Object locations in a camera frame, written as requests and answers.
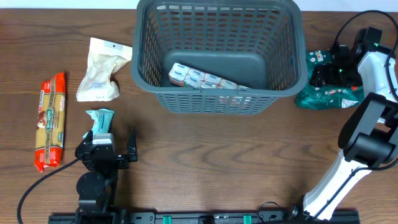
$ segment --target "wooden table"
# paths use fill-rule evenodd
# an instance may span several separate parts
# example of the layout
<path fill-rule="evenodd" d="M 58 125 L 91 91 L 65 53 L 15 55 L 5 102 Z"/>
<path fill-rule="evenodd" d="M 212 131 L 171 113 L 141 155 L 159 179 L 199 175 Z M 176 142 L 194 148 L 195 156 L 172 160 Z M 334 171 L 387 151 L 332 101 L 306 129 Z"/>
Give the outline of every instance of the wooden table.
<path fill-rule="evenodd" d="M 307 49 L 327 49 L 352 15 L 304 12 Z M 391 23 L 379 15 L 366 19 L 349 25 L 341 42 L 352 44 L 356 31 L 371 25 L 384 30 L 382 42 L 391 46 Z M 115 76 L 119 98 L 78 103 L 90 37 L 131 45 L 135 20 L 132 10 L 0 9 L 1 223 L 16 222 L 22 194 L 53 170 L 41 174 L 33 166 L 35 122 L 41 82 L 61 71 L 68 73 L 61 165 L 75 158 L 81 136 L 93 125 L 85 110 L 115 110 L 112 133 L 120 152 L 129 130 L 138 130 L 139 162 L 119 173 L 118 205 L 159 212 L 256 210 L 268 200 L 288 207 L 314 188 L 336 157 L 340 129 L 354 109 L 303 110 L 294 98 L 283 98 L 255 116 L 175 114 L 136 86 L 130 64 Z M 74 212 L 76 182 L 85 172 L 79 162 L 40 184 L 25 201 L 25 223 Z M 340 207 L 357 208 L 362 223 L 398 222 L 397 175 L 398 168 L 371 174 Z"/>

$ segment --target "gray plastic basket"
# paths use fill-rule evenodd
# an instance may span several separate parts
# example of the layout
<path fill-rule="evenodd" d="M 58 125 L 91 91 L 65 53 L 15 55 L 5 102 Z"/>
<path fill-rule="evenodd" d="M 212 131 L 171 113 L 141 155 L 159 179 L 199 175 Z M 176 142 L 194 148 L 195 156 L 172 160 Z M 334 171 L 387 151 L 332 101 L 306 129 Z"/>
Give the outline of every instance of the gray plastic basket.
<path fill-rule="evenodd" d="M 300 9 L 291 0 L 141 0 L 131 73 L 178 113 L 257 114 L 307 82 Z M 173 86 L 175 63 L 247 90 Z"/>

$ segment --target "small packaged item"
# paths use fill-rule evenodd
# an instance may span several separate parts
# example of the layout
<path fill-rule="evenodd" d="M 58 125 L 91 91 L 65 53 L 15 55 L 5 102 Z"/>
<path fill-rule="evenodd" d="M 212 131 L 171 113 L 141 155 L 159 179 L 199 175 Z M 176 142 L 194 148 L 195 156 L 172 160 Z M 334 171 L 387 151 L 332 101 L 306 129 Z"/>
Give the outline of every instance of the small packaged item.
<path fill-rule="evenodd" d="M 217 88 L 218 85 L 211 82 L 202 82 L 200 85 L 201 88 Z"/>
<path fill-rule="evenodd" d="M 93 136 L 96 134 L 106 134 L 109 132 L 109 127 L 112 123 L 112 118 L 114 111 L 108 109 L 99 109 L 99 110 L 88 110 L 86 111 L 91 118 L 94 120 L 94 125 L 91 130 L 93 130 Z"/>
<path fill-rule="evenodd" d="M 219 88 L 227 90 L 235 90 L 238 84 L 217 77 L 209 73 L 190 68 L 179 63 L 174 63 L 173 68 L 169 72 L 170 82 L 179 86 L 190 86 L 194 88 Z M 247 89 L 246 86 L 239 86 L 239 90 Z"/>
<path fill-rule="evenodd" d="M 214 84 L 220 84 L 220 82 L 221 82 L 221 78 L 220 77 L 217 77 L 217 76 L 215 76 L 215 75 L 212 75 L 212 74 L 209 74 L 209 73 L 206 73 L 206 75 L 205 75 L 205 81 L 206 82 L 210 82 L 210 83 L 214 83 Z"/>
<path fill-rule="evenodd" d="M 191 77 L 189 75 L 185 79 L 185 84 L 187 86 L 194 87 L 194 88 L 199 88 L 202 82 L 203 82 L 202 80 L 197 79 L 195 77 Z"/>
<path fill-rule="evenodd" d="M 185 86 L 186 76 L 187 76 L 186 73 L 174 69 L 171 69 L 171 71 L 169 72 L 170 82 L 179 86 Z"/>
<path fill-rule="evenodd" d="M 203 80 L 205 78 L 206 73 L 191 68 L 188 71 L 188 75 L 193 77 L 193 78 L 196 78 L 197 80 Z"/>
<path fill-rule="evenodd" d="M 218 88 L 224 89 L 224 90 L 234 90 L 237 87 L 238 87 L 238 84 L 236 84 L 235 82 L 225 80 L 225 79 L 222 79 L 220 82 L 220 85 L 218 86 Z"/>
<path fill-rule="evenodd" d="M 110 78 L 131 57 L 132 47 L 91 38 L 87 72 L 77 90 L 77 101 L 111 101 L 118 97 L 119 88 Z"/>
<path fill-rule="evenodd" d="M 34 164 L 39 172 L 48 166 L 57 167 L 63 150 L 65 125 L 65 75 L 59 73 L 42 83 L 39 115 L 36 124 Z"/>

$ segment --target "green label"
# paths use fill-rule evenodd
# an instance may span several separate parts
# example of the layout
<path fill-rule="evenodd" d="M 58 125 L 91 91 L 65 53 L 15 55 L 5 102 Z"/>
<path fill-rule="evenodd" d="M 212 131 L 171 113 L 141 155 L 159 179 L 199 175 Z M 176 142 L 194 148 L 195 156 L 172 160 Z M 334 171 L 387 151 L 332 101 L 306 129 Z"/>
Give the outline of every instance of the green label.
<path fill-rule="evenodd" d="M 53 108 L 47 109 L 47 111 L 45 111 L 45 115 L 47 117 L 47 124 L 45 125 L 45 130 L 51 131 L 52 123 L 53 123 L 53 116 L 54 116 L 54 109 Z"/>
<path fill-rule="evenodd" d="M 58 133 L 58 142 L 62 142 L 63 133 Z"/>
<path fill-rule="evenodd" d="M 44 162 L 50 163 L 50 149 L 51 149 L 51 131 L 45 132 L 45 145 L 44 145 Z"/>

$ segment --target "green rail clamp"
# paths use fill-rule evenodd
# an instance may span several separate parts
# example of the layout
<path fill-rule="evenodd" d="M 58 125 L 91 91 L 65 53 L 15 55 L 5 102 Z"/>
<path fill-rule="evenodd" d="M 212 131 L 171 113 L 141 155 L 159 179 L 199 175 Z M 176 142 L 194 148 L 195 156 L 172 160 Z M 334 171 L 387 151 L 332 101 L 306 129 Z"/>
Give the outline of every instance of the green rail clamp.
<path fill-rule="evenodd" d="M 243 216 L 243 224 L 252 224 L 251 215 L 244 215 Z"/>
<path fill-rule="evenodd" d="M 172 217 L 163 217 L 163 224 L 172 224 Z"/>

